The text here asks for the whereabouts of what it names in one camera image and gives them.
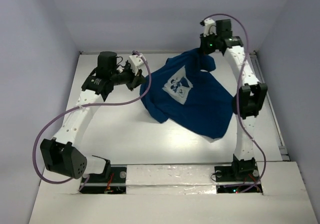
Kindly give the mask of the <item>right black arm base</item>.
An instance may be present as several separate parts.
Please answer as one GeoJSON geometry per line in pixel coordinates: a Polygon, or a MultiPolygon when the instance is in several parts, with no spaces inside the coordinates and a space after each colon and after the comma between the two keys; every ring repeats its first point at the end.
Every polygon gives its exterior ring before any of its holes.
{"type": "Polygon", "coordinates": [[[257,165],[249,173],[235,175],[230,165],[215,166],[210,179],[218,194],[263,193],[257,165]]]}

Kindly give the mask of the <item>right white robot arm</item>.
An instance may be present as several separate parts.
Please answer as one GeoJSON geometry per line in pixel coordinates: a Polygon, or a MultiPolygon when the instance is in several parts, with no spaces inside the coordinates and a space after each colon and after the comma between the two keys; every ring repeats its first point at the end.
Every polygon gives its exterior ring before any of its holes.
{"type": "Polygon", "coordinates": [[[207,17],[200,24],[204,27],[201,50],[205,54],[220,51],[237,79],[232,99],[232,110],[237,116],[236,146],[231,164],[216,166],[214,176],[218,182],[245,182],[256,170],[254,129],[268,86],[256,77],[241,38],[233,35],[230,19],[214,21],[207,17]]]}

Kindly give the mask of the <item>blue mickey mouse t-shirt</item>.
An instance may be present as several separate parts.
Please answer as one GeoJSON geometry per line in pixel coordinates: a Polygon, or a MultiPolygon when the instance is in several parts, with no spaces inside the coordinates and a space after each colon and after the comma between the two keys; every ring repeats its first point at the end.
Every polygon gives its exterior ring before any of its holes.
{"type": "Polygon", "coordinates": [[[161,124],[171,119],[198,135],[220,139],[233,115],[233,97],[211,74],[215,69],[215,60],[199,48],[168,58],[141,85],[141,102],[161,124]]]}

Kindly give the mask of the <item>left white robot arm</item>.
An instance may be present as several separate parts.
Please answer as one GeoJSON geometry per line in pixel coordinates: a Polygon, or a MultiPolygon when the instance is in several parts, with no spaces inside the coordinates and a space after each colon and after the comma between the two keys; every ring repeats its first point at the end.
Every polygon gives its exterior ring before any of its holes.
{"type": "Polygon", "coordinates": [[[81,152],[83,136],[98,108],[107,106],[106,99],[115,86],[125,85],[132,91],[152,80],[145,78],[140,68],[148,63],[143,54],[133,51],[121,69],[118,59],[113,51],[102,51],[98,55],[97,66],[82,84],[76,105],[64,114],[61,128],[51,139],[41,142],[46,170],[69,179],[94,177],[104,182],[110,178],[110,160],[81,152]]]}

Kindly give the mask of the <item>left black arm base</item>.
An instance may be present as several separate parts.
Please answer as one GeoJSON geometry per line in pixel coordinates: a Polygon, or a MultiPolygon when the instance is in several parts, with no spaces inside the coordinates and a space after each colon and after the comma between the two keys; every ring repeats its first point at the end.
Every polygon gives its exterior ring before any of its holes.
{"type": "Polygon", "coordinates": [[[126,165],[112,165],[108,178],[91,174],[89,180],[80,190],[81,194],[126,194],[126,165]]]}

